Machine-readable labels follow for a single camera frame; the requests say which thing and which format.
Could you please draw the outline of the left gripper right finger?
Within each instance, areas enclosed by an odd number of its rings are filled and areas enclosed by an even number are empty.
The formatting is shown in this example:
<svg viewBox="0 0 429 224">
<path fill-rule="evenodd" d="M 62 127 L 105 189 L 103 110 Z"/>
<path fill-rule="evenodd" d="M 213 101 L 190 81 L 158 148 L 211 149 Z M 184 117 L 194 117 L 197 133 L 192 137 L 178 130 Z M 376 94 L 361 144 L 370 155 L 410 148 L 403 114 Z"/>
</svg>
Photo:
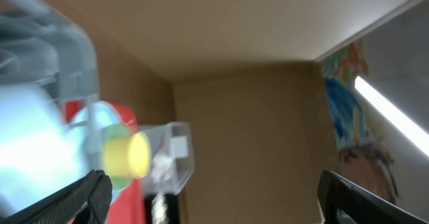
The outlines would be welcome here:
<svg viewBox="0 0 429 224">
<path fill-rule="evenodd" d="M 333 171 L 323 171 L 317 197 L 326 224 L 422 224 L 422 220 Z"/>
</svg>

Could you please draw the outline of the yellow plastic cup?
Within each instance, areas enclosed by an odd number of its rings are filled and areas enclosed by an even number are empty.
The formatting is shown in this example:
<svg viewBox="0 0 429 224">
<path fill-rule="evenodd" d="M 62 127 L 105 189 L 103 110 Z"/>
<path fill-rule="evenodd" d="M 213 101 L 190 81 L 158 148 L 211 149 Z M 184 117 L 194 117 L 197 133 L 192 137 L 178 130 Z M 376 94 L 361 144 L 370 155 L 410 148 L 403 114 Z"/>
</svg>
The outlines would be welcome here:
<svg viewBox="0 0 429 224">
<path fill-rule="evenodd" d="M 116 137 L 105 142 L 104 171 L 113 177 L 143 178 L 150 170 L 151 147 L 144 133 Z"/>
</svg>

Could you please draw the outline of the white paper napkin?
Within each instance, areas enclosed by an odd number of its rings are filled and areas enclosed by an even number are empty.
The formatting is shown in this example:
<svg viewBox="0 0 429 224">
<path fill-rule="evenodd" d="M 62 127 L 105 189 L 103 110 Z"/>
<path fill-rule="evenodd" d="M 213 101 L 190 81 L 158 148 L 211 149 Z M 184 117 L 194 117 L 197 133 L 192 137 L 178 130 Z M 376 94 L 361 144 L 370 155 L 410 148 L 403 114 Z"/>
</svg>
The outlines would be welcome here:
<svg viewBox="0 0 429 224">
<path fill-rule="evenodd" d="M 164 183 L 172 179 L 174 158 L 171 155 L 158 152 L 151 162 L 151 179 L 155 183 Z"/>
</svg>

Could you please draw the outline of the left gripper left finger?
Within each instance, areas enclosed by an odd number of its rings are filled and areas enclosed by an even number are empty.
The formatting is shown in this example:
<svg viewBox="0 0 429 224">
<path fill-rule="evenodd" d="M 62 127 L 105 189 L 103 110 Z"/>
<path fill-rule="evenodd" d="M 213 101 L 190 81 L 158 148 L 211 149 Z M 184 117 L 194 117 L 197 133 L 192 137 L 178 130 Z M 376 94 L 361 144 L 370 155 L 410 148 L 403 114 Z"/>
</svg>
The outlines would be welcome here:
<svg viewBox="0 0 429 224">
<path fill-rule="evenodd" d="M 103 224 L 113 198 L 111 179 L 102 170 L 85 177 L 6 218 L 1 224 Z"/>
</svg>

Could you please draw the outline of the rice and food scraps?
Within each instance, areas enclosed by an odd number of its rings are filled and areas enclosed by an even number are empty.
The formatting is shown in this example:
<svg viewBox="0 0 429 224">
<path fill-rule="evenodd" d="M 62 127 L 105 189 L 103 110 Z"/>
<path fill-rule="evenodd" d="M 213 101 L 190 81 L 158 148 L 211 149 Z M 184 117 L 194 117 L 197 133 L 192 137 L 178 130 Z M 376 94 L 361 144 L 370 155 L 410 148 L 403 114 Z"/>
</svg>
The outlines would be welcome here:
<svg viewBox="0 0 429 224">
<path fill-rule="evenodd" d="M 151 201 L 151 221 L 153 224 L 168 224 L 168 204 L 162 192 Z"/>
</svg>

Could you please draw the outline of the light blue small bowl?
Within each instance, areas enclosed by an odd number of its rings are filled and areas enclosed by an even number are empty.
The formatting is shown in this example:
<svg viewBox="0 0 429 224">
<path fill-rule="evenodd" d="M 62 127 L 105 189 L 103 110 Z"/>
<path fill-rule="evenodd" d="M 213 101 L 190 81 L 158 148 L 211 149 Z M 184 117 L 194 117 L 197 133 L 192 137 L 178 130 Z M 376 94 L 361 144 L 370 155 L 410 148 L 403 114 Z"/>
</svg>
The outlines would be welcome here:
<svg viewBox="0 0 429 224">
<path fill-rule="evenodd" d="M 47 92 L 36 85 L 1 86 L 1 216 L 31 206 L 87 172 Z"/>
</svg>

